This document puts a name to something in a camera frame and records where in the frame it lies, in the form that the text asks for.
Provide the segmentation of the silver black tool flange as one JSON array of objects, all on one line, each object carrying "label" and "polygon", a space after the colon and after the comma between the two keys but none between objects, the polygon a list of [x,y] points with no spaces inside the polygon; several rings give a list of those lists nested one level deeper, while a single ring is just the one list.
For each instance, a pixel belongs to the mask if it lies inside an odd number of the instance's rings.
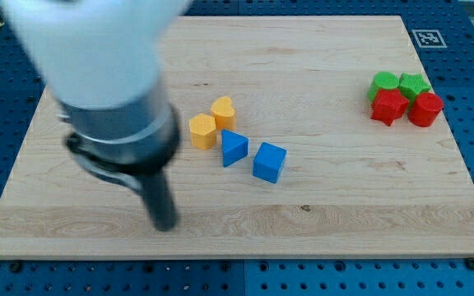
[{"label": "silver black tool flange", "polygon": [[164,167],[178,148],[180,131],[162,79],[126,103],[61,107],[72,125],[65,145],[84,170],[139,195],[167,188]]}]

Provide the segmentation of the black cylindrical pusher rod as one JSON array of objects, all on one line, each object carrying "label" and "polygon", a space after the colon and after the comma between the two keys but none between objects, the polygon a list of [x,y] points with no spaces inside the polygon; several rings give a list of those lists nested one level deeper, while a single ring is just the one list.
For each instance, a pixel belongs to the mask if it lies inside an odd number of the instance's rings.
[{"label": "black cylindrical pusher rod", "polygon": [[162,232],[170,231],[178,222],[174,199],[165,173],[161,170],[140,177],[140,195],[153,226]]}]

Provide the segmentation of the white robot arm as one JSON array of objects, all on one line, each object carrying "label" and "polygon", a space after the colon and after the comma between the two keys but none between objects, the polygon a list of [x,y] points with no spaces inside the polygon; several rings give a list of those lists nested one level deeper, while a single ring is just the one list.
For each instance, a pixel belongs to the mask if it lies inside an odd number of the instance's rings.
[{"label": "white robot arm", "polygon": [[0,2],[72,128],[73,159],[139,195],[160,231],[178,220],[164,168],[180,126],[156,45],[187,8],[184,0]]}]

